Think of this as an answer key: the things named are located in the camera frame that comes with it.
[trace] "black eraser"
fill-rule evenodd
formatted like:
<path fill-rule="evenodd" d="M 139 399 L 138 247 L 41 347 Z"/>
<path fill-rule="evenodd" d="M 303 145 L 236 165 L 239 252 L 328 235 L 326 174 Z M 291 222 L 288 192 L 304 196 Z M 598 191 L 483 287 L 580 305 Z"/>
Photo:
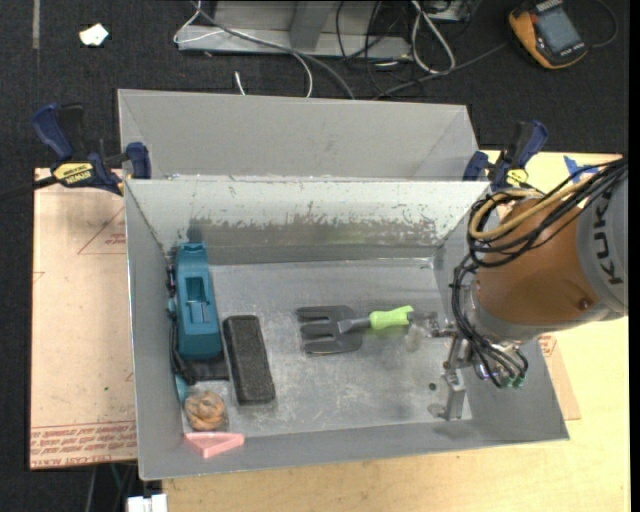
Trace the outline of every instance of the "black eraser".
<path fill-rule="evenodd" d="M 271 402 L 276 391 L 258 317 L 230 316 L 222 327 L 238 402 L 241 405 Z"/>

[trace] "cable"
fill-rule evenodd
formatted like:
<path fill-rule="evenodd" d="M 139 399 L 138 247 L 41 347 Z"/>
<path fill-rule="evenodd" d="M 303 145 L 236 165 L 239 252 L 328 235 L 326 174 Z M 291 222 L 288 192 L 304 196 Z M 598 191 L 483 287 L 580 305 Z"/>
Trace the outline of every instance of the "cable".
<path fill-rule="evenodd" d="M 201 8 L 202 8 L 202 1 L 199 1 L 197 3 L 197 6 L 196 6 L 195 14 L 193 16 L 191 16 L 191 18 L 189 18 L 184 23 L 184 25 L 182 25 L 182 27 L 180 27 L 180 29 L 174 34 L 174 36 L 173 36 L 173 42 L 174 43 L 176 43 L 176 44 L 190 43 L 192 41 L 199 41 L 200 39 L 204 39 L 206 37 L 210 37 L 210 36 L 213 36 L 213 35 L 216 35 L 216 34 L 224 34 L 226 32 L 225 30 L 221 29 L 221 30 L 216 30 L 214 32 L 208 32 L 206 34 L 203 34 L 201 36 L 194 37 L 194 38 L 191 38 L 191 39 L 180 39 L 180 40 L 178 40 L 177 39 L 178 33 L 180 31 L 182 31 L 185 27 L 191 25 L 198 18 L 198 16 L 200 15 L 200 12 L 201 12 L 201 10 L 200 10 Z M 313 94 L 313 73 L 311 73 L 311 69 L 309 69 L 309 66 L 307 65 L 307 63 L 299 55 L 296 55 L 295 53 L 291 53 L 291 56 L 295 57 L 296 60 L 298 62 L 300 62 L 300 64 L 302 64 L 302 66 L 304 67 L 305 72 L 307 73 L 307 77 L 309 78 L 309 87 L 308 87 L 307 95 L 305 96 L 305 98 L 310 98 L 311 95 Z M 237 74 L 237 71 L 234 74 L 234 78 L 235 78 L 235 82 L 238 85 L 238 88 L 240 89 L 240 92 L 242 93 L 242 95 L 246 96 L 246 93 L 244 92 L 244 89 L 242 88 L 242 84 L 240 83 L 240 78 L 239 78 L 239 76 Z"/>
<path fill-rule="evenodd" d="M 98 466 L 93 466 L 93 471 L 91 472 L 91 482 L 89 483 L 89 491 L 87 492 L 87 501 L 84 505 L 84 512 L 90 512 L 93 508 L 93 491 L 96 487 L 96 475 L 98 473 Z"/>
<path fill-rule="evenodd" d="M 122 478 L 122 484 L 118 487 L 118 492 L 113 500 L 113 507 L 111 507 L 113 512 L 122 510 L 123 495 L 125 498 L 128 498 L 127 495 L 131 492 L 131 487 L 135 481 L 135 473 L 135 465 L 129 465 Z"/>
<path fill-rule="evenodd" d="M 243 96 L 246 96 L 247 93 L 244 92 L 244 89 L 242 88 L 242 82 L 240 81 L 240 73 L 238 73 L 237 71 L 235 71 L 233 73 L 233 78 L 235 78 L 236 81 L 236 85 L 238 86 L 238 89 L 240 89 L 240 94 L 242 94 Z"/>
<path fill-rule="evenodd" d="M 353 94 L 353 91 L 351 90 L 351 88 L 349 87 L 349 85 L 344 81 L 344 79 L 333 69 L 331 68 L 331 66 L 325 64 L 324 62 L 322 62 L 319 59 L 316 59 L 315 57 L 307 54 L 307 53 L 303 53 L 300 52 L 298 50 L 294 50 L 292 48 L 288 48 L 286 46 L 282 46 L 276 43 L 272 43 L 270 41 L 265 41 L 263 39 L 258 39 L 257 37 L 253 37 L 250 36 L 248 34 L 243 34 L 241 32 L 238 32 L 236 30 L 232 30 L 224 25 L 221 25 L 219 23 L 217 23 L 216 21 L 213 20 L 213 18 L 211 16 L 209 16 L 206 12 L 202 11 L 200 6 L 198 5 L 197 2 L 191 1 L 191 4 L 198 10 L 198 12 L 200 13 L 200 15 L 206 19 L 209 23 L 211 23 L 214 27 L 217 27 L 221 30 L 223 30 L 224 32 L 227 32 L 228 34 L 231 34 L 233 36 L 239 37 L 240 39 L 244 39 L 246 41 L 251 41 L 253 43 L 257 43 L 260 44 L 262 46 L 266 46 L 267 48 L 273 48 L 276 50 L 280 50 L 282 52 L 288 53 L 290 55 L 297 55 L 299 58 L 301 59 L 307 59 L 310 62 L 313 62 L 314 64 L 317 64 L 318 66 L 320 66 L 321 68 L 325 69 L 327 72 L 329 72 L 329 74 L 331 74 L 331 76 L 333 76 L 333 78 L 340 84 L 340 86 L 342 87 L 342 89 L 344 90 L 344 92 L 347 94 L 347 96 L 352 99 L 355 100 L 355 95 Z"/>
<path fill-rule="evenodd" d="M 412 0 L 411 5 L 418 11 L 416 15 L 416 19 L 413 23 L 413 29 L 411 31 L 411 51 L 413 54 L 413 60 L 415 61 L 415 63 L 418 65 L 420 69 L 422 69 L 423 71 L 429 74 L 436 75 L 436 74 L 441 74 L 441 73 L 451 71 L 453 68 L 456 67 L 456 58 L 453 55 L 453 52 L 451 51 L 451 47 L 445 41 L 444 37 L 442 36 L 440 31 L 436 28 L 433 21 L 431 21 L 431 18 L 429 18 L 425 10 L 422 8 L 422 6 L 420 5 L 420 2 L 418 2 L 417 0 Z M 449 57 L 449 63 L 450 63 L 448 69 L 440 70 L 440 71 L 431 69 L 429 66 L 427 66 L 424 63 L 424 61 L 418 55 L 416 39 L 418 36 L 418 28 L 420 27 L 421 19 L 424 19 L 424 21 L 427 23 L 427 25 L 431 29 L 431 32 L 433 32 L 433 34 L 436 36 L 436 39 L 438 39 L 440 45 L 442 46 L 442 48 L 444 48 L 445 52 L 447 53 L 447 56 Z"/>
<path fill-rule="evenodd" d="M 369 80 L 371 81 L 371 85 L 373 85 L 374 89 L 378 92 L 378 93 L 382 93 L 382 89 L 380 89 L 380 86 L 378 85 L 378 82 L 376 82 L 376 79 L 373 77 L 373 73 L 371 73 L 371 61 L 369 59 L 369 34 L 371 34 L 371 29 L 373 27 L 373 22 L 376 19 L 376 16 L 378 15 L 378 12 L 380 10 L 380 6 L 382 5 L 382 1 L 381 0 L 377 0 L 373 9 L 371 10 L 371 16 L 369 17 L 369 24 L 367 25 L 367 33 L 365 34 L 365 39 L 364 39 L 364 62 L 365 62 L 365 68 L 367 70 L 367 75 L 369 75 Z"/>
<path fill-rule="evenodd" d="M 602 7 L 604 7 L 604 9 L 606 9 L 606 11 L 609 13 L 609 16 L 611 16 L 611 19 L 613 20 L 613 34 L 611 34 L 609 39 L 607 39 L 602 43 L 595 43 L 591 45 L 591 48 L 604 48 L 605 46 L 611 44 L 616 39 L 616 37 L 618 37 L 618 19 L 615 13 L 613 12 L 613 9 L 611 9 L 611 7 L 605 4 L 602 0 L 593 0 L 593 1 L 600 4 Z"/>
<path fill-rule="evenodd" d="M 219 34 L 220 32 L 212 32 L 209 34 L 205 34 L 203 36 L 198 36 L 198 37 L 194 37 L 193 39 L 181 39 L 178 40 L 178 33 L 181 32 L 182 30 L 184 30 L 186 27 L 188 27 L 189 25 L 191 25 L 194 21 L 196 21 L 198 19 L 198 16 L 200 16 L 200 9 L 202 8 L 202 0 L 198 0 L 198 6 L 196 9 L 196 12 L 193 13 L 193 16 L 191 16 L 191 18 L 189 18 L 178 30 L 176 30 L 176 33 L 173 34 L 173 42 L 175 44 L 181 44 L 181 43 L 190 43 L 192 41 L 199 41 L 200 39 L 204 39 L 205 37 L 209 37 L 212 36 L 214 34 Z"/>
<path fill-rule="evenodd" d="M 471 220 L 467 232 L 467 242 L 469 244 L 471 259 L 478 266 L 497 267 L 513 261 L 527 251 L 544 245 L 575 220 L 578 215 L 584 213 L 607 189 L 628 175 L 628 158 L 622 157 L 608 164 L 599 165 L 597 168 L 600 169 L 597 173 L 594 173 L 578 184 L 570 187 L 563 187 L 562 184 L 556 186 L 552 191 L 542 196 L 536 206 L 499 226 L 499 228 L 506 228 L 503 230 L 496 228 L 495 230 L 484 231 L 484 226 L 491 212 L 500 204 L 510 202 L 514 199 L 521 200 L 522 197 L 526 197 L 526 194 L 523 193 L 523 191 L 518 192 L 516 190 L 502 191 L 487 197 L 485 200 L 478 201 L 471 208 Z M 577 214 L 574 214 L 575 207 L 585 200 L 586 204 Z M 526 215 L 529 211 L 534 209 L 540 211 L 541 208 L 537 207 L 541 204 L 544 204 L 544 207 L 556 206 L 544 217 L 536 228 L 508 242 L 496 243 L 509 233 L 512 233 L 524 220 L 529 218 L 530 215 Z M 538 240 L 545 230 L 558 222 L 561 222 L 561 224 L 553 233 L 547 234 L 548 236 L 546 235 L 542 241 Z M 477 253 L 500 253 L 504 257 L 497 260 L 485 261 L 478 257 Z"/>
<path fill-rule="evenodd" d="M 387 89 L 386 91 L 384 91 L 381 94 L 378 94 L 377 96 L 374 96 L 373 98 L 371 98 L 372 100 L 380 100 L 384 97 L 392 97 L 392 94 L 401 91 L 403 89 L 407 89 L 408 87 L 411 87 L 413 85 L 419 85 L 419 84 L 423 84 L 424 82 L 427 82 L 428 80 L 433 80 L 434 78 L 438 78 L 438 77 L 442 77 L 442 76 L 447 76 L 449 74 L 451 74 L 454 71 L 458 71 L 460 69 L 464 69 L 468 66 L 471 66 L 472 64 L 475 64 L 476 62 L 489 57 L 490 55 L 496 53 L 499 50 L 502 50 L 503 48 L 505 48 L 508 45 L 508 43 L 502 43 L 498 46 L 496 46 L 495 48 L 493 48 L 492 50 L 489 50 L 481 55 L 478 55 L 477 57 L 474 57 L 473 59 L 464 62 L 462 64 L 458 64 L 455 68 L 452 68 L 448 71 L 443 71 L 441 73 L 438 74 L 431 74 L 431 75 L 427 75 L 427 76 L 423 76 L 421 78 L 416 78 L 406 84 L 400 84 L 400 85 L 396 85 L 395 87 L 391 87 L 390 89 Z"/>
<path fill-rule="evenodd" d="M 507 229 L 503 233 L 495 234 L 494 231 L 494 235 L 491 237 L 491 243 L 474 238 L 467 233 L 469 253 L 454 269 L 453 283 L 451 284 L 451 307 L 456 321 L 456 326 L 460 334 L 469 342 L 473 354 L 479 361 L 478 364 L 481 364 L 485 368 L 485 371 L 483 372 L 480 372 L 478 368 L 476 368 L 476 374 L 481 378 L 491 379 L 493 384 L 497 387 L 505 387 L 509 385 L 515 386 L 520 383 L 525 377 L 529 363 L 517 346 L 515 349 L 512 347 L 512 354 L 510 354 L 507 352 L 509 349 L 502 350 L 488 337 L 480 334 L 471 324 L 463 311 L 464 301 L 461 296 L 462 289 L 468 287 L 468 285 L 465 285 L 465 279 L 468 275 L 475 274 L 481 266 L 495 267 L 504 265 L 513 261 L 521 254 L 544 245 L 550 239 L 555 237 L 562 229 L 565 229 L 579 215 L 595 204 L 596 200 L 607 190 L 611 190 L 616 183 L 626 179 L 628 176 L 628 158 L 626 156 L 614 160 L 613 162 L 594 167 L 599 169 L 598 172 L 583 180 L 579 184 L 581 186 L 566 187 L 566 184 L 577 174 L 584 172 L 585 169 L 581 169 L 573 173 L 569 178 L 563 180 L 550 192 L 539 197 L 540 202 L 547 202 L 547 207 L 553 207 L 553 205 L 556 206 L 552 208 L 551 212 L 546 215 L 536 228 L 517 237 L 517 239 L 510 242 L 503 242 L 501 245 L 493 243 L 496 240 L 502 239 L 507 234 L 513 233 L 513 230 L 521 224 L 522 220 L 520 222 L 516 222 L 515 225 L 512 225 L 510 229 Z M 514 189 L 501 191 L 488 196 L 484 200 L 477 201 L 471 208 L 471 220 L 469 222 L 470 228 L 472 224 L 477 223 L 477 227 L 482 231 L 484 225 L 489 219 L 490 213 L 500 204 L 511 202 L 513 200 L 521 201 L 528 195 L 530 195 L 529 192 Z M 586 203 L 582 208 L 580 208 L 578 213 L 573 213 L 575 212 L 575 207 L 585 200 Z M 543 231 L 558 222 L 562 222 L 562 224 L 556 228 L 550 236 L 546 237 L 545 240 L 536 243 Z M 514 251 L 506 252 L 508 249 L 514 249 Z M 501 253 L 504 255 L 504 258 L 493 262 L 487 262 L 478 257 L 476 253 Z"/>
<path fill-rule="evenodd" d="M 342 31 L 340 30 L 340 14 L 342 12 L 342 8 L 344 7 L 344 0 L 342 0 L 339 4 L 338 7 L 336 9 L 336 18 L 335 18 L 335 23 L 336 23 L 336 37 L 338 38 L 338 44 L 340 45 L 340 53 L 342 54 L 342 60 L 343 61 L 348 61 L 351 59 L 354 59 L 355 57 L 358 57 L 359 55 L 362 55 L 365 51 L 370 50 L 371 48 L 373 48 L 374 46 L 376 46 L 377 44 L 379 44 L 380 42 L 382 42 L 382 40 L 385 37 L 388 37 L 389 32 L 396 26 L 396 24 L 400 21 L 400 19 L 403 17 L 403 11 L 400 11 L 400 14 L 398 15 L 398 17 L 395 19 L 395 21 L 389 26 L 389 28 L 387 28 L 387 30 L 383 33 L 380 34 L 378 37 L 376 37 L 376 39 L 374 39 L 371 43 L 367 43 L 365 41 L 365 45 L 360 48 L 359 50 L 356 50 L 355 52 L 347 55 L 346 51 L 344 49 L 344 44 L 342 41 Z M 371 24 L 369 24 L 369 27 L 367 29 L 367 35 L 370 33 L 371 31 Z"/>

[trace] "power cord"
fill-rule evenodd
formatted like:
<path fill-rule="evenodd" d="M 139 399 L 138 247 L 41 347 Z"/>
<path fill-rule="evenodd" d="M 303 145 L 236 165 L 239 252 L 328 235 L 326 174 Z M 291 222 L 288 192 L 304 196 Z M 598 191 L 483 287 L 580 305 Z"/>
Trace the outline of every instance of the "power cord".
<path fill-rule="evenodd" d="M 282 51 L 284 53 L 287 53 L 289 55 L 297 56 L 300 59 L 307 59 L 308 61 L 320 66 L 321 68 L 326 70 L 338 82 L 338 84 L 340 84 L 340 87 L 344 90 L 344 92 L 346 93 L 346 95 L 350 99 L 352 99 L 352 100 L 356 99 L 355 95 L 353 94 L 353 91 L 351 90 L 349 85 L 328 64 L 325 64 L 321 60 L 316 59 L 315 57 L 313 57 L 312 55 L 309 55 L 307 53 L 300 52 L 298 50 L 294 50 L 292 48 L 288 48 L 288 47 L 280 45 L 280 44 L 272 43 L 270 41 L 265 41 L 263 39 L 259 39 L 257 37 L 253 37 L 253 36 L 250 36 L 248 34 L 244 34 L 242 32 L 238 32 L 237 30 L 230 29 L 229 27 L 226 27 L 226 26 L 221 25 L 220 23 L 214 21 L 214 19 L 211 16 L 209 16 L 206 12 L 204 12 L 201 9 L 201 2 L 191 1 L 191 4 L 196 8 L 197 12 L 200 13 L 200 16 L 202 16 L 204 19 L 206 19 L 211 25 L 213 25 L 214 27 L 219 28 L 220 30 L 222 30 L 222 31 L 224 31 L 224 32 L 226 32 L 226 33 L 228 33 L 228 34 L 230 34 L 232 36 L 239 37 L 240 39 L 244 39 L 246 41 L 251 41 L 251 42 L 259 44 L 261 46 L 266 46 L 267 48 L 273 48 L 275 50 L 280 50 L 280 51 Z"/>
<path fill-rule="evenodd" d="M 611 20 L 613 21 L 613 33 L 609 36 L 608 39 L 603 41 L 602 43 L 594 43 L 591 45 L 591 48 L 604 48 L 605 46 L 611 44 L 618 37 L 618 19 L 616 18 L 615 13 L 603 0 L 593 0 L 594 2 L 600 4 L 609 14 Z"/>
<path fill-rule="evenodd" d="M 440 73 L 432 73 L 430 75 L 426 75 L 420 78 L 415 78 L 407 83 L 404 84 L 400 84 L 400 85 L 396 85 L 394 87 L 391 87 L 385 91 L 383 91 L 382 93 L 378 94 L 377 96 L 374 96 L 373 98 L 371 98 L 372 100 L 381 100 L 385 97 L 392 97 L 392 95 L 394 93 L 397 93 L 399 91 L 402 91 L 404 89 L 407 89 L 409 87 L 412 87 L 414 85 L 420 85 L 423 84 L 425 82 L 428 82 L 429 80 L 433 80 L 434 78 L 439 78 L 439 77 L 443 77 L 443 76 L 447 76 L 451 73 L 453 73 L 454 71 L 459 71 L 461 69 L 464 69 L 466 67 L 471 66 L 472 64 L 475 64 L 476 62 L 485 59 L 487 57 L 489 57 L 490 55 L 493 55 L 494 53 L 498 52 L 499 50 L 502 50 L 503 48 L 505 48 L 508 45 L 508 43 L 502 43 L 498 46 L 496 46 L 495 48 L 493 48 L 492 50 L 489 50 L 481 55 L 478 55 L 477 57 L 474 57 L 471 60 L 468 60 L 467 62 L 464 62 L 463 64 L 458 64 L 456 67 L 451 68 L 447 71 L 442 71 Z"/>
<path fill-rule="evenodd" d="M 365 41 L 365 45 L 362 48 L 360 48 L 359 50 L 356 50 L 355 52 L 353 52 L 353 53 L 351 53 L 349 55 L 347 55 L 346 50 L 344 48 L 343 41 L 342 41 L 342 30 L 340 29 L 340 15 L 342 14 L 342 9 L 344 7 L 344 4 L 345 4 L 344 0 L 342 0 L 338 4 L 338 7 L 336 8 L 336 16 L 335 16 L 336 37 L 338 38 L 338 45 L 340 46 L 340 53 L 342 54 L 342 60 L 343 61 L 352 60 L 355 57 L 358 57 L 358 56 L 362 55 L 366 51 L 370 50 L 371 48 L 373 48 L 374 46 L 376 46 L 377 44 L 382 42 L 386 37 L 388 37 L 388 35 L 391 32 L 391 30 L 398 24 L 398 22 L 402 18 L 402 12 L 401 12 L 400 15 L 395 19 L 395 21 L 385 30 L 384 33 L 378 35 L 371 43 L 368 43 L 368 42 Z M 369 35 L 369 33 L 371 32 L 371 29 L 372 29 L 372 23 L 370 21 L 369 27 L 367 28 L 366 36 Z"/>
<path fill-rule="evenodd" d="M 431 21 L 431 18 L 426 13 L 426 11 L 424 10 L 420 2 L 418 2 L 417 0 L 412 0 L 411 5 L 417 11 L 416 19 L 413 22 L 413 28 L 411 30 L 411 53 L 413 55 L 413 61 L 416 63 L 416 65 L 420 69 L 422 69 L 424 72 L 429 74 L 435 75 L 435 74 L 441 74 L 441 73 L 446 73 L 448 71 L 451 71 L 453 68 L 456 67 L 456 58 L 453 55 L 453 51 L 451 50 L 451 47 L 449 46 L 447 41 L 444 39 L 440 31 L 436 28 L 433 21 Z M 444 48 L 445 52 L 447 53 L 447 56 L 449 58 L 449 67 L 446 70 L 435 70 L 430 68 L 424 63 L 420 55 L 418 55 L 416 40 L 418 37 L 418 29 L 420 28 L 420 20 L 424 20 L 424 22 L 428 25 L 431 32 L 433 32 L 433 35 L 436 36 L 436 39 L 438 40 L 442 48 Z"/>
<path fill-rule="evenodd" d="M 199 41 L 201 39 L 204 39 L 206 37 L 210 37 L 213 35 L 217 35 L 217 34 L 224 34 L 226 31 L 225 30 L 217 30 L 214 32 L 208 32 L 206 34 L 203 34 L 201 36 L 198 37 L 194 37 L 191 39 L 178 39 L 178 34 L 185 28 L 188 27 L 189 25 L 193 24 L 195 22 L 196 19 L 198 19 L 198 17 L 200 16 L 200 14 L 202 13 L 202 0 L 198 1 L 197 5 L 196 5 L 196 12 L 194 13 L 193 16 L 191 16 L 191 18 L 189 18 L 177 31 L 176 33 L 173 35 L 173 42 L 176 44 L 182 44 L 182 43 L 190 43 L 192 41 Z M 310 98 L 311 95 L 313 94 L 313 73 L 311 73 L 311 69 L 309 69 L 309 66 L 307 65 L 307 63 L 304 61 L 304 59 L 302 59 L 302 57 L 300 57 L 299 55 L 297 55 L 296 53 L 291 53 L 288 52 L 292 57 L 294 57 L 298 62 L 300 62 L 300 64 L 302 64 L 302 66 L 304 67 L 305 72 L 307 73 L 307 77 L 309 78 L 309 86 L 307 89 L 307 94 L 305 96 L 305 98 Z M 246 96 L 246 93 L 242 87 L 242 84 L 240 83 L 240 79 L 237 75 L 237 72 L 234 74 L 234 79 L 236 81 L 236 84 L 238 85 L 238 88 L 240 89 L 240 92 L 243 96 Z"/>

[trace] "electronic device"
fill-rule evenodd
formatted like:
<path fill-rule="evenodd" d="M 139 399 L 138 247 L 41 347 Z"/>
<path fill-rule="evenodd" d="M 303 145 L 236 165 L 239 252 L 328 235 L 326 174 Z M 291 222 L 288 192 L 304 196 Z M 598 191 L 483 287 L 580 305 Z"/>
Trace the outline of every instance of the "electronic device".
<path fill-rule="evenodd" d="M 547 69 L 575 64 L 589 49 L 563 0 L 527 0 L 511 11 L 509 25 L 527 53 Z"/>

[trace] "pink plastic piece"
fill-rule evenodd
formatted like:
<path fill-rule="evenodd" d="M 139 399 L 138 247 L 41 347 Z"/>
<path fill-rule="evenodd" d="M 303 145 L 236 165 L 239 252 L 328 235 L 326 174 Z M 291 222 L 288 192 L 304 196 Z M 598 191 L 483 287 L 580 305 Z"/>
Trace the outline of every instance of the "pink plastic piece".
<path fill-rule="evenodd" d="M 232 432 L 187 432 L 184 441 L 207 459 L 244 444 L 243 434 Z"/>

